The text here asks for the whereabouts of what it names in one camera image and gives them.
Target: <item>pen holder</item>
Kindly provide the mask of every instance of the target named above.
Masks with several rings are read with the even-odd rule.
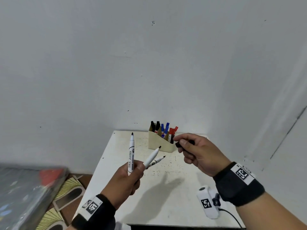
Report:
[[[160,151],[164,152],[174,152],[177,147],[174,143],[169,143],[167,140],[165,140],[161,137],[161,127],[158,130],[158,133],[152,132],[152,127],[150,126],[148,130],[148,148],[149,149],[156,149],[159,146],[161,146]]]

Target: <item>black wristband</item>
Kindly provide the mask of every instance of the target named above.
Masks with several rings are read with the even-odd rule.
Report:
[[[259,196],[261,196],[265,190],[263,185],[261,185],[250,173],[249,170],[236,165],[236,162],[232,162],[225,169],[220,171],[216,176],[213,177],[216,182],[216,188],[224,201],[230,202],[235,206],[245,205]],[[240,173],[234,172],[231,169],[237,166],[238,171],[240,170],[245,174],[246,177],[241,177]],[[249,184],[244,182],[244,179],[248,176],[254,178]]]
[[[110,222],[114,222],[114,215],[116,209],[110,203],[110,201],[102,194],[96,195],[96,197],[102,201],[102,204],[98,207],[97,210],[94,211],[92,216],[87,220],[80,213],[76,215],[76,217],[71,222],[71,225],[77,230],[86,230],[86,229],[96,229],[99,226],[103,229],[105,226],[109,225]],[[94,209],[88,210],[91,205],[91,200],[89,200],[82,208],[86,208],[85,210],[90,212]]]

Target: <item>red object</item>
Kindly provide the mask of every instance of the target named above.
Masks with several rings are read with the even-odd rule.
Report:
[[[44,186],[52,185],[56,179],[59,179],[63,169],[48,169],[39,171],[41,184]]]

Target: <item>wristband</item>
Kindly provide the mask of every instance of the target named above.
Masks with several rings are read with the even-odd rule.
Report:
[[[102,194],[89,199],[79,210],[71,225],[77,230],[102,228],[113,220],[116,209]]]
[[[221,198],[239,207],[255,200],[265,192],[263,185],[255,177],[246,167],[232,162],[213,179]]]

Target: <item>cable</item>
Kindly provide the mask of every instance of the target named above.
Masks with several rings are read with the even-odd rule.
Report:
[[[237,223],[239,224],[240,228],[241,228],[241,229],[244,229],[244,228],[242,228],[241,224],[239,223],[239,221],[237,220],[237,218],[236,218],[232,213],[230,213],[229,211],[227,211],[227,210],[225,210],[225,209],[222,209],[222,208],[219,208],[219,211],[225,211],[225,212],[229,213],[229,214],[237,221]]]

